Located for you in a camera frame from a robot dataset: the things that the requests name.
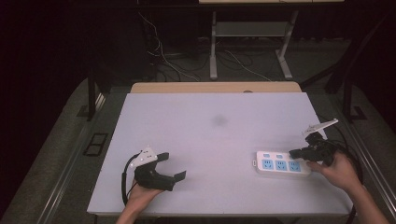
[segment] black cable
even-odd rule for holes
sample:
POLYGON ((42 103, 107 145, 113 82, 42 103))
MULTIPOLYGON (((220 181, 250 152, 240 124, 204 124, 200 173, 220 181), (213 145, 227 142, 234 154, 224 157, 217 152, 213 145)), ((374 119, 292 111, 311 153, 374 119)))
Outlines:
MULTIPOLYGON (((322 119, 325 119, 326 121, 330 121, 329 119, 326 119, 325 117, 323 117, 323 116, 321 116, 321 115, 319 115, 319 114, 317 114, 319 117, 321 117, 322 119)), ((334 129, 335 130, 337 130, 340 134, 341 134, 341 136, 342 136, 342 138, 343 138, 343 140, 344 140, 344 143, 345 143, 345 146, 346 146, 346 148, 345 148, 345 150, 343 150, 343 148, 342 147, 339 147, 345 154, 346 154, 346 156, 348 157, 348 158, 350 158, 351 160, 352 160, 352 163, 355 165, 355 168, 356 168, 356 174, 357 174, 357 176, 358 176, 358 179, 359 179, 359 181, 361 182, 361 184, 363 184, 363 170, 361 169, 361 162, 359 161, 359 159, 358 159, 358 157, 355 157, 355 156, 353 156, 351 153, 350 153, 350 151, 349 151, 349 146, 348 146, 348 144, 347 144, 347 139, 345 138, 345 136, 343 135, 343 133, 341 132, 341 130, 338 128, 338 127, 336 127, 336 126, 332 126, 332 127, 334 127, 334 129)), ((349 216, 348 216, 348 219, 346 220, 346 224, 352 224, 352 222, 353 222, 353 219, 355 218, 355 216, 356 216, 356 207, 355 207, 355 205, 352 205, 352 209, 351 209, 351 211, 350 211, 350 213, 349 213, 349 216)))
POLYGON ((159 68, 157 68, 157 70, 163 72, 163 74, 168 76, 170 79, 172 79, 172 80, 174 80, 176 82, 181 82, 181 75, 175 68, 173 68, 171 65, 166 64, 166 63, 160 63, 160 65, 171 68, 172 70, 169 70, 169 72, 172 72, 172 71, 176 72, 178 79, 174 79, 173 77, 166 75, 165 71, 163 71, 163 70, 161 70, 159 68))
POLYGON ((127 196, 129 196, 129 194, 131 193, 132 189, 134 188, 134 186, 137 184, 137 182, 134 182, 134 184, 131 186, 131 188, 128 190, 128 193, 126 193, 127 196))
POLYGON ((122 193, 122 201, 126 205, 128 203, 128 195, 126 193, 126 172, 128 170, 128 166, 133 159, 135 159, 140 153, 133 155, 125 164, 124 171, 121 175, 121 193, 122 193))

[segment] white power strip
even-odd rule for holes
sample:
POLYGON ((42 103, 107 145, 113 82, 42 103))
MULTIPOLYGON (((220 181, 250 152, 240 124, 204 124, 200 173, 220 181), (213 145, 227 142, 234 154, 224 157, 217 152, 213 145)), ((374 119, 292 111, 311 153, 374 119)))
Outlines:
POLYGON ((263 175, 306 177, 311 174, 306 161, 296 161, 285 152, 258 151, 253 165, 263 175))

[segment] metal frame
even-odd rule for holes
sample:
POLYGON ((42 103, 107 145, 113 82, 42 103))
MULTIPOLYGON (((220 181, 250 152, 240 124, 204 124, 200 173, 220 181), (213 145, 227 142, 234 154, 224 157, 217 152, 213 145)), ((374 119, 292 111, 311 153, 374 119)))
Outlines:
MULTIPOLYGON (((283 75, 285 76, 285 79, 292 79, 292 75, 289 69, 289 66, 286 62, 285 59, 285 53, 286 49, 288 47, 288 44, 291 39, 291 34, 293 32, 293 28, 295 25, 295 22, 297 20, 298 16, 298 10, 294 10, 291 14, 291 18, 289 22, 286 24, 285 28, 285 33, 280 35, 280 34, 269 34, 267 32, 263 31, 256 31, 251 33, 250 35, 252 36, 283 36, 283 44, 280 49, 276 50, 276 57, 279 61, 279 65, 282 69, 283 75)), ((268 24, 269 27, 274 26, 274 25, 279 25, 282 24, 281 22, 261 22, 262 25, 268 24)), ((230 30, 230 33, 227 33, 227 29, 221 29, 221 33, 219 34, 219 27, 221 25, 228 25, 229 23, 223 22, 223 23, 217 23, 216 21, 216 11, 213 12, 213 17, 212 17, 212 36, 211 36, 211 50, 210 50, 210 79, 212 80, 217 80, 218 79, 218 69, 217 69, 217 62, 216 62, 216 36, 234 36, 235 32, 230 30)), ((257 22, 244 22, 245 26, 250 26, 250 29, 254 26, 257 27, 258 23, 257 22)))

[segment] wire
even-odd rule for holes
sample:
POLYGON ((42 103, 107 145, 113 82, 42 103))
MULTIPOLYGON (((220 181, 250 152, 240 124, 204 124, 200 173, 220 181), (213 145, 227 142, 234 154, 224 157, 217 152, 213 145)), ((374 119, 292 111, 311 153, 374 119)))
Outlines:
POLYGON ((203 63, 202 65, 200 65, 199 67, 196 67, 196 68, 188 68, 188 69, 187 69, 187 68, 184 68, 184 67, 182 67, 182 66, 180 66, 180 65, 178 65, 178 64, 176 64, 176 63, 172 63, 172 62, 170 62, 170 61, 169 61, 169 63, 173 64, 174 66, 177 66, 177 67, 180 68, 181 70, 192 72, 192 71, 199 71, 199 70, 203 69, 203 68, 206 66, 206 64, 207 64, 208 61, 209 61, 209 55, 207 55, 207 56, 205 57, 205 61, 204 61, 204 63, 203 63))
POLYGON ((183 72, 181 72, 181 71, 179 71, 179 70, 177 70, 171 63, 169 63, 168 62, 168 60, 166 59, 166 57, 165 57, 165 55, 164 55, 164 53, 163 53, 163 43, 161 42, 161 40, 160 40, 160 38, 158 37, 158 33, 157 33, 157 27, 154 25, 154 24, 152 24, 148 19, 146 19, 142 14, 140 14, 140 12, 138 12, 138 14, 139 14, 139 16, 146 22, 146 23, 148 23, 148 24, 150 24, 153 28, 154 28, 154 33, 155 33, 155 36, 156 36, 156 39, 157 39, 157 41, 158 41, 158 47, 155 49, 155 50, 160 50, 160 53, 161 53, 161 56, 163 56, 163 60, 169 65, 169 66, 171 66, 173 69, 175 69, 175 71, 177 71, 179 74, 181 74, 181 75, 183 75, 184 77, 189 77, 189 78, 192 78, 192 79, 194 79, 195 81, 200 81, 200 78, 198 77, 193 77, 193 76, 189 76, 189 75, 187 75, 187 74, 185 74, 185 73, 183 73, 183 72))
POLYGON ((269 79, 268 77, 265 77, 265 76, 263 76, 263 75, 261 75, 261 74, 258 74, 258 73, 255 73, 255 72, 253 72, 253 71, 251 71, 251 70, 249 70, 248 68, 246 68, 230 51, 228 51, 228 50, 224 50, 225 52, 227 52, 227 53, 229 53, 229 54, 231 54, 231 56, 233 56, 235 59, 236 59, 236 61, 243 67, 243 68, 245 68, 245 70, 247 70, 248 72, 250 72, 250 73, 252 73, 252 74, 255 74, 255 75, 257 75, 257 76, 259 76, 259 77, 263 77, 263 78, 265 78, 265 79, 267 79, 268 81, 272 81, 271 79, 269 79))
POLYGON ((126 193, 126 195, 129 197, 129 194, 131 193, 132 189, 134 188, 134 186, 137 184, 137 182, 134 182, 134 184, 131 186, 131 188, 128 190, 128 193, 126 193))

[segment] white table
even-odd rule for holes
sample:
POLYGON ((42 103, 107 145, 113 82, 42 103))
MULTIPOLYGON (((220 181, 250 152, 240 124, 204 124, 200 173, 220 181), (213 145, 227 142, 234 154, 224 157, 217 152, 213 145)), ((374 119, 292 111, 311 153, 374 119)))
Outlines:
MULTIPOLYGON (((128 94, 88 212, 120 213, 125 163, 150 145, 157 154, 170 153, 157 172, 187 170, 187 176, 142 216, 346 215, 351 201, 321 175, 268 178, 252 166, 256 151, 306 147, 302 131, 316 123, 303 92, 128 94)), ((128 186, 133 177, 130 169, 128 186)))

